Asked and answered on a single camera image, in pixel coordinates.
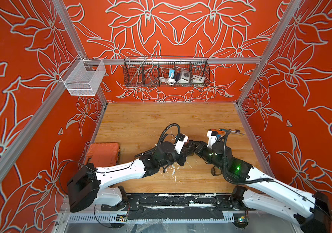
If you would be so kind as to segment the black strap watch foremost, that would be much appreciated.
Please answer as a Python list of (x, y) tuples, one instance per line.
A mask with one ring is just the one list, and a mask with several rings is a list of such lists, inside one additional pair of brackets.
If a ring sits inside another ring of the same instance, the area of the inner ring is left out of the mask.
[(220, 176), (220, 175), (222, 175), (222, 171), (219, 168), (214, 166), (211, 168), (211, 174), (213, 176)]

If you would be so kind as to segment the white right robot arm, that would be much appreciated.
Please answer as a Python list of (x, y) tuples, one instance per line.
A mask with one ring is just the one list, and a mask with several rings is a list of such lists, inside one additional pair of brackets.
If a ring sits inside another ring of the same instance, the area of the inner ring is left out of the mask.
[(209, 130), (208, 142), (190, 140), (188, 146), (235, 186), (230, 200), (232, 207), (267, 212), (299, 226), (304, 233), (329, 233), (332, 217), (328, 197), (287, 185), (234, 157), (227, 146), (231, 133), (232, 130)]

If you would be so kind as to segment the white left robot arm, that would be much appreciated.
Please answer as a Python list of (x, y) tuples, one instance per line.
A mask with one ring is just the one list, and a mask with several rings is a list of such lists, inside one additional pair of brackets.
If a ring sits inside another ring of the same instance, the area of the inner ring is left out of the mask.
[(116, 184), (155, 175), (174, 163), (183, 166), (187, 158), (183, 148), (187, 141), (188, 136), (173, 123), (164, 129), (152, 149), (137, 154), (129, 163), (111, 167), (95, 167), (93, 163), (82, 165), (67, 183), (70, 211), (77, 213), (93, 204), (110, 207), (127, 204), (124, 188)]

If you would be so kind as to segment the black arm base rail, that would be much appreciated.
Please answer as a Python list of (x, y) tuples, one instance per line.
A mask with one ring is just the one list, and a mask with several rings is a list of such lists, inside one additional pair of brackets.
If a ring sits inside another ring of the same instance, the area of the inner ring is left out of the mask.
[(98, 204), (94, 215), (100, 221), (239, 222), (249, 220), (248, 211), (234, 207), (227, 193), (130, 193), (115, 207)]

